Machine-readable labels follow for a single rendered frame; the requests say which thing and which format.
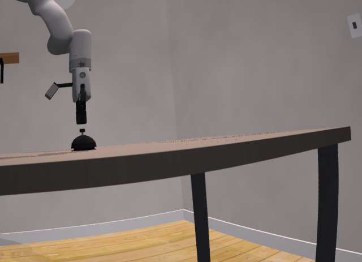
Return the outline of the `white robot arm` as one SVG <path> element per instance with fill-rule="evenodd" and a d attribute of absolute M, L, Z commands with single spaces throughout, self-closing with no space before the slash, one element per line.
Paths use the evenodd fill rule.
<path fill-rule="evenodd" d="M 73 31 L 64 10 L 54 0 L 17 0 L 28 3 L 33 15 L 40 16 L 49 32 L 48 51 L 53 55 L 69 55 L 69 69 L 74 67 L 91 68 L 91 33 L 80 29 Z M 51 100 L 58 88 L 72 87 L 73 83 L 56 84 L 45 93 Z"/>

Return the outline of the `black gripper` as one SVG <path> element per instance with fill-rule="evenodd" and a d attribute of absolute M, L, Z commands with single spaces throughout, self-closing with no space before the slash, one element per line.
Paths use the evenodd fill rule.
<path fill-rule="evenodd" d="M 85 111 L 86 101 L 91 98 L 91 82 L 89 71 L 91 71 L 90 67 L 74 67 L 69 69 L 69 72 L 72 73 L 73 82 L 72 99 L 73 102 L 76 103 L 76 124 L 87 123 L 87 113 Z"/>

